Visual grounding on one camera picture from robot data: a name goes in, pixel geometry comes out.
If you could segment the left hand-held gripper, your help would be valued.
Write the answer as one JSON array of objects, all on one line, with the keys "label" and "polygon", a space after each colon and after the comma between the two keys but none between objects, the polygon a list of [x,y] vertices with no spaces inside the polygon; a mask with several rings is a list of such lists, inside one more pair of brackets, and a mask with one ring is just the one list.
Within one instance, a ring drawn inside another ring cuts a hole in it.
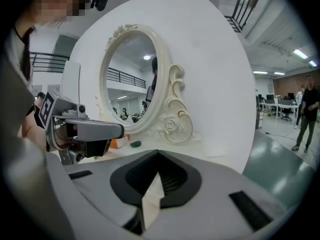
[{"label": "left hand-held gripper", "polygon": [[[113,139],[121,139],[125,134],[124,126],[119,123],[86,119],[86,108],[61,93],[49,89],[45,95],[39,118],[46,134],[47,150],[59,151],[64,165],[77,164],[84,157],[101,157],[109,149]],[[56,126],[72,124],[77,126],[77,138],[59,145]]]}]

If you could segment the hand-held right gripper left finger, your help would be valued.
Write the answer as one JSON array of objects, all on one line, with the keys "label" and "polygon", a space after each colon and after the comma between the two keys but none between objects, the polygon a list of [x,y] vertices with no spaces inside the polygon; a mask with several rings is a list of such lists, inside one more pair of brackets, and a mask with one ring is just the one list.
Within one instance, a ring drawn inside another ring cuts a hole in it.
[{"label": "hand-held right gripper left finger", "polygon": [[161,184],[158,175],[142,195],[141,205],[124,203],[113,191],[110,178],[118,168],[146,151],[107,160],[62,165],[48,155],[47,169],[54,193],[74,236],[133,236],[139,224],[150,227],[160,213]]}]

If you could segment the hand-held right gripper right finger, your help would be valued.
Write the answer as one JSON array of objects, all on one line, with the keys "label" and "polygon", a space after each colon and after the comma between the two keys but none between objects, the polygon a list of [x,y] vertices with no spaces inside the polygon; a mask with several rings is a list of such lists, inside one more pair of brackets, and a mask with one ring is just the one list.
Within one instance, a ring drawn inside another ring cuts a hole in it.
[{"label": "hand-held right gripper right finger", "polygon": [[[293,215],[271,193],[237,171],[217,163],[180,153],[169,155],[198,170],[202,183],[197,194],[185,205],[161,209],[145,231],[148,240],[268,240]],[[243,191],[271,222],[254,231],[230,194]]]}]

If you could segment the person's left hand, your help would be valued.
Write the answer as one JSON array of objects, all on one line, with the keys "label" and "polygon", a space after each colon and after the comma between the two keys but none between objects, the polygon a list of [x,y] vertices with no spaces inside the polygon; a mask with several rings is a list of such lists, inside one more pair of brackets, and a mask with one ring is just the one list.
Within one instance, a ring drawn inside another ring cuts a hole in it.
[{"label": "person's left hand", "polygon": [[56,143],[60,147],[73,145],[74,137],[78,135],[78,126],[76,124],[65,123],[55,131]]}]

